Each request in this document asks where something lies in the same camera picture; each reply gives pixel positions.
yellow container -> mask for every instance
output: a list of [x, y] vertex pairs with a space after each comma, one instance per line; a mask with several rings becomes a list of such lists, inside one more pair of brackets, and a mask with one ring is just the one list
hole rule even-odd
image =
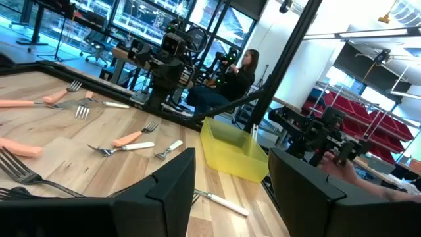
[[210, 168], [253, 182], [269, 173], [268, 156], [250, 134], [207, 117], [200, 137]]

ceiling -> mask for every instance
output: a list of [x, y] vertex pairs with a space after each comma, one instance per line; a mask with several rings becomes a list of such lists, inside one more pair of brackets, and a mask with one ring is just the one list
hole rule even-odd
[[[383, 16], [388, 10], [379, 10], [377, 18]], [[393, 7], [390, 14], [391, 22], [385, 24], [374, 20], [361, 20], [352, 24], [349, 31], [372, 30], [372, 29], [390, 29], [402, 27], [421, 27], [421, 1], [420, 0], [399, 0]], [[379, 39], [356, 39], [349, 42], [354, 48], [361, 53], [366, 54], [373, 59], [382, 49], [390, 49], [391, 55], [396, 55], [396, 59], [387, 63], [384, 67], [389, 69], [397, 76], [402, 75], [405, 69], [409, 69], [403, 75], [403, 78], [414, 85], [421, 86], [421, 57], [415, 57], [405, 48], [420, 49], [421, 37], [412, 38], [379, 38]]]

